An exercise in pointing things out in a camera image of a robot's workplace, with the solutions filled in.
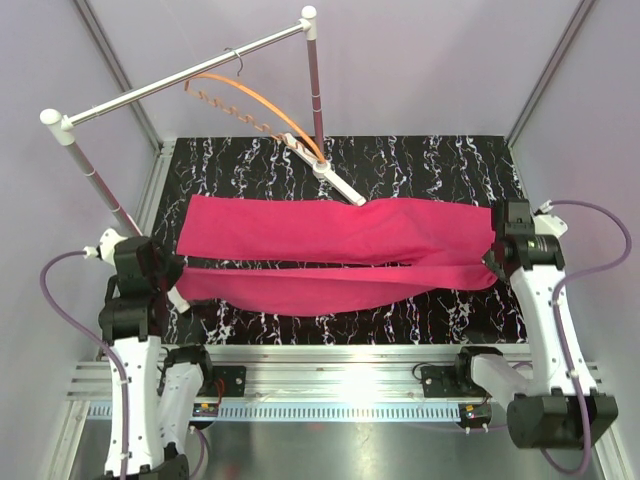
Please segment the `pink trousers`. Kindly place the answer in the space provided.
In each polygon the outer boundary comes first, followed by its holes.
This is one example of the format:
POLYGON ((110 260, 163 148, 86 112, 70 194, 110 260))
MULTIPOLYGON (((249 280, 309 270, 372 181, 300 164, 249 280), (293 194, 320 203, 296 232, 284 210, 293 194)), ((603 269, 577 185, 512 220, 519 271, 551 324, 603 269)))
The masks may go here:
POLYGON ((177 288, 189 301, 287 316, 373 309, 436 288, 484 290, 496 281, 481 260, 494 240, 490 220, 487 208, 415 198, 358 207, 195 195, 178 254, 292 265, 187 267, 177 288))

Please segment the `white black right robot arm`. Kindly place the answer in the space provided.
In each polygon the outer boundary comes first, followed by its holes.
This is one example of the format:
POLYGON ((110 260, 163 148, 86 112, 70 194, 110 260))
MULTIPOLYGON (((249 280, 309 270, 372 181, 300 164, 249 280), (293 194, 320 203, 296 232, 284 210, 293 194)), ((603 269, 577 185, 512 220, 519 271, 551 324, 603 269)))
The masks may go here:
POLYGON ((567 300, 560 238, 567 225, 547 202, 526 200, 491 209, 496 238, 483 262, 513 290, 526 326, 532 372, 523 376, 494 347, 464 347, 453 385, 465 397, 489 395, 507 414, 520 449, 587 451, 617 419, 612 396, 600 392, 579 346, 567 300))

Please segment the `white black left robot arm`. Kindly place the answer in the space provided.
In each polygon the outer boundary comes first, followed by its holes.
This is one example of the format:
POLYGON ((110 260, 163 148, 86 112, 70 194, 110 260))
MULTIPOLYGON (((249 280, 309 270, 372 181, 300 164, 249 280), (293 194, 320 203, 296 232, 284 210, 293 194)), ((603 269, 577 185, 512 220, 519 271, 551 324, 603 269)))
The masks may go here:
POLYGON ((99 257, 112 266, 99 314, 112 385, 106 479, 186 479, 185 442, 196 397, 209 394, 215 373, 206 348, 163 354, 169 306, 185 313, 179 293, 182 262, 146 236, 106 230, 99 257))

